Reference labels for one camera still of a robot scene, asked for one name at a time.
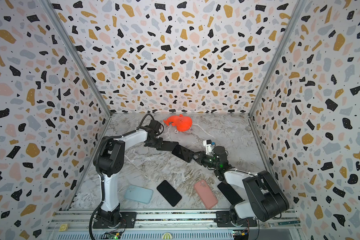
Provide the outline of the black smartphone blue edge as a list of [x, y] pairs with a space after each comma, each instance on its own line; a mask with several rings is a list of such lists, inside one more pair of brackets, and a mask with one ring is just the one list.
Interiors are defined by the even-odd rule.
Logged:
[[195, 154], [195, 152], [181, 146], [181, 145], [176, 145], [174, 147], [174, 149], [172, 150], [172, 154], [180, 159], [182, 159], [183, 161], [190, 163], [193, 160], [193, 156]]

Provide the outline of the black phone case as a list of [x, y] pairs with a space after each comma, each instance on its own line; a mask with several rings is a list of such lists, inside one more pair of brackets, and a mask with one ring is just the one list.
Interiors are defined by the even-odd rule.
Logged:
[[178, 145], [178, 142], [173, 141], [163, 141], [162, 145], [157, 148], [158, 151], [169, 151], [172, 152], [173, 149]]

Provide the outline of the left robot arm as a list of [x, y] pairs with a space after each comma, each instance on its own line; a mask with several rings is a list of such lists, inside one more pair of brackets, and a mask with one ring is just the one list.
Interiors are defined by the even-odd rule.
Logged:
[[94, 158], [101, 185], [101, 201], [94, 211], [99, 221], [104, 221], [111, 227], [121, 223], [118, 175], [124, 166], [125, 151], [140, 143], [149, 148], [161, 147], [164, 143], [160, 137], [163, 131], [163, 124], [151, 119], [147, 126], [140, 123], [133, 131], [120, 136], [104, 137], [101, 140]]

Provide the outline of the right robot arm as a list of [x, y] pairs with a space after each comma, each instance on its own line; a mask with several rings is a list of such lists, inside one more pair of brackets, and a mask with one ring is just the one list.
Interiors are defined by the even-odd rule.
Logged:
[[230, 207], [228, 222], [235, 226], [243, 225], [250, 218], [261, 222], [280, 218], [290, 208], [289, 201], [271, 173], [250, 173], [233, 167], [222, 146], [214, 147], [210, 153], [196, 152], [192, 154], [192, 160], [214, 171], [219, 181], [246, 191], [247, 199]]

